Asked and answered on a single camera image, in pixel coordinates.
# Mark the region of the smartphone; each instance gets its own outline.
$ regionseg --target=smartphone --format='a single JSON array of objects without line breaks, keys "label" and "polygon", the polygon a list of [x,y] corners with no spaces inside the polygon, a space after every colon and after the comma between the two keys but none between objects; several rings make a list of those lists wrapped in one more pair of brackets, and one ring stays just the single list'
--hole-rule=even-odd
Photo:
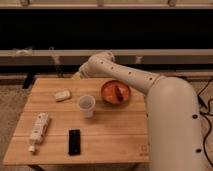
[{"label": "smartphone", "polygon": [[78,155],[81,153],[80,130],[69,130],[69,155]]}]

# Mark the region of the white cup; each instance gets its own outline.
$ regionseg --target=white cup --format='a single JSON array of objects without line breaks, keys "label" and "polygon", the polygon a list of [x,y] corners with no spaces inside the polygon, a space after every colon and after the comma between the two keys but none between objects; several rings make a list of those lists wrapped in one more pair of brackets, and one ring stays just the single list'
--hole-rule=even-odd
[{"label": "white cup", "polygon": [[91,95],[81,96],[78,100],[78,107],[86,118],[91,118],[95,108],[95,98]]}]

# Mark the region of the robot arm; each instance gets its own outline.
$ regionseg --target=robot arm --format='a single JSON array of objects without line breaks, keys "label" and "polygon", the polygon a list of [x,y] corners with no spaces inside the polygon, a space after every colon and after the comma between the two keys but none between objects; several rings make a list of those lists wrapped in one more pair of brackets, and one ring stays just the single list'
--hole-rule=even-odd
[{"label": "robot arm", "polygon": [[106,51],[91,56],[88,62],[84,63],[79,72],[83,77],[94,77],[97,74],[106,74],[114,77],[136,90],[147,94],[151,86],[159,78],[159,74],[141,71],[113,63],[114,55],[112,52]]},{"label": "robot arm", "polygon": [[204,171],[197,95],[186,81],[113,63],[111,52],[91,56],[82,77],[106,74],[144,93],[148,112],[150,171]]}]

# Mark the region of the table top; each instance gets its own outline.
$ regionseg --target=table top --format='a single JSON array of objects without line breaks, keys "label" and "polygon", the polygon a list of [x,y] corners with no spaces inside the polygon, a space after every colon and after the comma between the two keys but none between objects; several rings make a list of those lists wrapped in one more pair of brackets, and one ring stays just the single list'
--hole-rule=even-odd
[{"label": "table top", "polygon": [[[121,106],[102,101],[101,86],[110,78],[72,80],[38,78],[3,160],[5,165],[148,162],[147,116],[143,94],[131,89],[131,99]],[[68,88],[72,99],[55,102],[54,94]],[[84,118],[77,100],[90,94],[96,99],[94,116]],[[29,135],[36,116],[50,114],[51,122],[35,155],[28,152]],[[81,154],[68,155],[68,132],[81,131]]]}]

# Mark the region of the bowl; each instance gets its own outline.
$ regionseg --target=bowl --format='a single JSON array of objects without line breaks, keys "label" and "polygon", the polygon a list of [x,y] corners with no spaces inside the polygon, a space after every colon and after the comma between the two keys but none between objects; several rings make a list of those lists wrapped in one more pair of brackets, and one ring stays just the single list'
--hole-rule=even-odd
[{"label": "bowl", "polygon": [[125,83],[118,80],[111,80],[102,86],[101,96],[104,101],[110,104],[120,105],[130,99],[131,90]]}]

